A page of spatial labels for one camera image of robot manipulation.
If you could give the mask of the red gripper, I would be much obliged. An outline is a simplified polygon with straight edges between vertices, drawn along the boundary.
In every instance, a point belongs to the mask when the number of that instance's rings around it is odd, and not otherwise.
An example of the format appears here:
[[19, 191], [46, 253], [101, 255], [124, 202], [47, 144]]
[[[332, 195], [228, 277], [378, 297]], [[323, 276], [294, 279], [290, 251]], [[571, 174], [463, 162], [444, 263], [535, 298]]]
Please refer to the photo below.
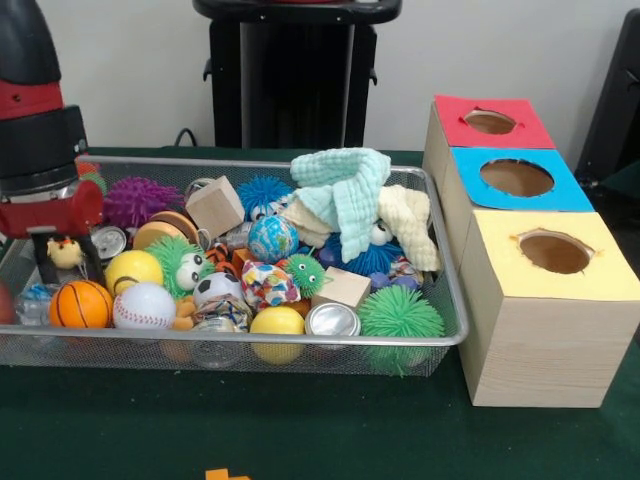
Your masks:
[[[1, 198], [1, 233], [13, 239], [40, 233], [82, 236], [86, 278], [103, 284], [103, 269], [90, 229], [102, 222], [103, 193], [90, 180], [74, 181], [58, 189]], [[48, 238], [34, 236], [34, 255], [44, 284], [53, 283]]]

